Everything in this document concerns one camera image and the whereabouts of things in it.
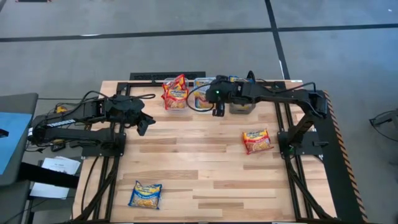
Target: metal bracket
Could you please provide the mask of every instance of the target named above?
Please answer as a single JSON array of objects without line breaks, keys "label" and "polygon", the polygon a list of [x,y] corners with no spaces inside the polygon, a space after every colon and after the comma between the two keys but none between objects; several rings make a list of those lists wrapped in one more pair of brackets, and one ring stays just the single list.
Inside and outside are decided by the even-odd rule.
[{"label": "metal bracket", "polygon": [[118,86],[116,87],[116,91],[117,92],[123,91],[128,86],[128,84],[129,83],[123,83],[123,82],[118,83]]},{"label": "metal bracket", "polygon": [[302,147],[296,147],[293,152],[290,150],[291,146],[287,142],[287,131],[278,132],[278,142],[280,153],[283,156],[291,155],[322,155],[322,146],[327,145],[327,142],[320,142],[318,133],[315,131],[307,131],[303,136]]},{"label": "metal bracket", "polygon": [[124,145],[126,144],[126,134],[118,134],[115,133],[116,144],[107,145],[107,144],[99,144],[97,146],[84,146],[81,151],[82,157],[88,156],[123,156],[124,154]]}]

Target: gray floor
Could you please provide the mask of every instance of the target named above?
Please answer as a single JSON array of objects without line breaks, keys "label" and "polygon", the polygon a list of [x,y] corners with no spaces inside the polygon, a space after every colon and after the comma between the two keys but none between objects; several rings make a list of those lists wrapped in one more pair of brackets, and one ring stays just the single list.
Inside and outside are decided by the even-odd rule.
[{"label": "gray floor", "polygon": [[[398,21],[396,0],[272,1],[279,27],[384,24]],[[168,30],[270,27],[262,0],[54,0],[16,3],[0,13],[0,37],[112,34]],[[397,107],[398,30],[284,32],[280,34],[291,79],[328,90],[371,222],[398,216],[397,143],[378,135],[368,119]],[[204,70],[208,76],[281,79],[271,33],[132,39],[0,43],[0,95],[80,97],[103,80],[130,72]],[[39,101],[37,114],[56,103]],[[382,131],[393,138],[389,125]],[[24,160],[77,156],[78,149],[26,154]],[[38,213],[35,223],[65,221],[70,210]]]}]

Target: paper sheet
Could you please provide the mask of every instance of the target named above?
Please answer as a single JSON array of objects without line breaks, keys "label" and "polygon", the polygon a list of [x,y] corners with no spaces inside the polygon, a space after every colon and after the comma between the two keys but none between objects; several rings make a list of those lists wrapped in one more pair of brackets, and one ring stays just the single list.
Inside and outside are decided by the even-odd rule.
[{"label": "paper sheet", "polygon": [[[79,161],[57,156],[56,158],[45,158],[42,167],[66,174],[75,175],[80,166]],[[65,199],[68,195],[69,189],[66,187],[57,187],[49,184],[35,183],[33,185],[30,196],[47,197],[47,198],[62,198]]]}]

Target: wooden table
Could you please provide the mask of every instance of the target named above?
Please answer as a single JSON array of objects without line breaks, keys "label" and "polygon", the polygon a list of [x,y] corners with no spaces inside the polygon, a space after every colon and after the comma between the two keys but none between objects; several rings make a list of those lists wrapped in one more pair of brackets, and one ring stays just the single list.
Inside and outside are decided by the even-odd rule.
[{"label": "wooden table", "polygon": [[[120,81],[104,81],[101,92],[111,96]],[[285,81],[287,88],[300,82]],[[276,134],[279,130],[275,105],[258,103],[249,115],[229,114],[213,117],[187,109],[170,113],[162,105],[161,87],[134,87],[131,95],[155,93],[144,100],[144,112],[156,124],[145,136],[136,128],[126,130],[125,153],[119,164],[111,215],[112,222],[266,222],[293,221],[294,212],[284,161],[280,158]],[[303,116],[291,105],[294,122]],[[93,129],[109,124],[95,124]],[[242,132],[267,128],[273,149],[247,155]],[[302,156],[309,191],[325,209],[335,216],[335,208],[323,164],[314,156]],[[94,158],[83,163],[73,214],[80,214],[81,197]],[[85,206],[97,191],[101,172],[100,158],[95,165],[85,196]],[[160,210],[128,207],[136,180],[142,184],[162,184]],[[305,217],[302,196],[301,214]],[[100,218],[104,217],[105,192]]]}]

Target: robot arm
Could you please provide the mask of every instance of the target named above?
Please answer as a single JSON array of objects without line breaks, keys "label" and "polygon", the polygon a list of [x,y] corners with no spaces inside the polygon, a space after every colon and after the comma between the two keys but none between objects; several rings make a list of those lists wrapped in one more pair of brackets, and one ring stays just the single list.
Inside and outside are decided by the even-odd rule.
[{"label": "robot arm", "polygon": [[272,91],[259,83],[228,81],[226,76],[217,76],[206,91],[206,99],[215,104],[213,116],[224,116],[225,103],[239,105],[271,101],[277,103],[294,103],[303,109],[305,116],[296,126],[289,128],[288,143],[300,146],[303,135],[316,119],[326,118],[326,100],[316,92],[303,89]]},{"label": "robot arm", "polygon": [[75,109],[63,113],[43,114],[32,121],[28,140],[32,144],[45,144],[55,139],[91,141],[102,149],[112,150],[124,147],[124,133],[115,133],[113,128],[98,131],[59,128],[73,123],[95,124],[113,122],[125,128],[137,126],[137,132],[143,136],[148,125],[154,124],[153,117],[142,112],[144,103],[139,98],[114,95],[80,103]]}]

